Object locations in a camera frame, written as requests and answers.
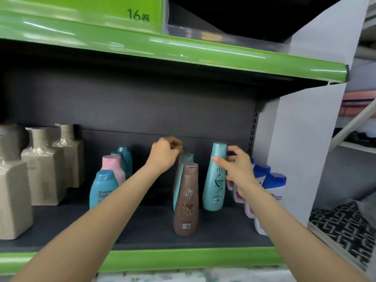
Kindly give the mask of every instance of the teal bottle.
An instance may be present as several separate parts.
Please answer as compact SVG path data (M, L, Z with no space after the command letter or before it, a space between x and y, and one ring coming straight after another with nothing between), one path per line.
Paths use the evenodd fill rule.
M93 208L118 187L119 183L112 170L103 169L98 171L90 189L89 208Z
M132 155L127 147L119 147L118 151L123 154L125 160L125 179L128 180L132 176Z
M226 189L226 170L215 164L213 156L226 159L227 144L214 142L210 156L208 174L206 175L202 203L205 210L218 211L223 206L224 192Z
M182 180L182 173L183 173L183 167L185 163L193 162L193 154L192 153L183 153L180 161L180 165L177 167L179 169L179 172L177 174L177 180L175 185L175 192L174 192L174 201L173 201L173 207L175 211L176 201L177 197L179 195L179 188L180 188L180 182Z
M124 171L125 177L127 177L127 171L126 171L127 170L127 164L125 163L125 159L124 159L123 153L120 152L120 151L113 151L113 152L111 152L111 155L118 155L118 156L120 156L120 167Z

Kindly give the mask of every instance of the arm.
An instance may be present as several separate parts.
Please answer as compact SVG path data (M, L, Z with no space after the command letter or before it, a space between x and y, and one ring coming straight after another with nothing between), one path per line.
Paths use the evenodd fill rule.
M238 186L270 240L298 282L367 282L355 267L321 242L289 214L255 180L249 156L237 146L229 146L236 156L228 161L213 157L227 170L229 179Z
M154 181L175 162L182 142L161 138L146 164L55 237L12 282L90 282Z

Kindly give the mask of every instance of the hand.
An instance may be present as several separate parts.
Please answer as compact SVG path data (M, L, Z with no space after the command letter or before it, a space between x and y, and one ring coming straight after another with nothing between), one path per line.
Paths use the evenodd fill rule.
M174 165L176 157L183 148L182 144L176 137L161 137L159 141L153 143L145 165L156 168L160 174L166 172Z
M228 146L227 151L233 151L236 155L227 156L227 161L221 157L213 156L214 163L227 170L227 180L232 180L238 187L238 193L243 197L244 189L249 184L258 184L253 174L252 163L249 155L238 146Z

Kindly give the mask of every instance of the pink bottle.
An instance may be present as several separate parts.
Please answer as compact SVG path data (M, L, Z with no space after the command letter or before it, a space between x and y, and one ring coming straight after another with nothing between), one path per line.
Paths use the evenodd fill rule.
M125 182L125 173L120 167L120 156L118 155L106 155L102 157L102 168L110 169L114 172L115 178L119 183L119 186Z

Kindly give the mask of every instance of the pink label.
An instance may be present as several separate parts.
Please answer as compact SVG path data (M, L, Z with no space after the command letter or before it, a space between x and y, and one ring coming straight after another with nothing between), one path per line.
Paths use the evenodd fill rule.
M239 195L239 193L237 191L236 191L236 198L244 200L243 197L241 195Z

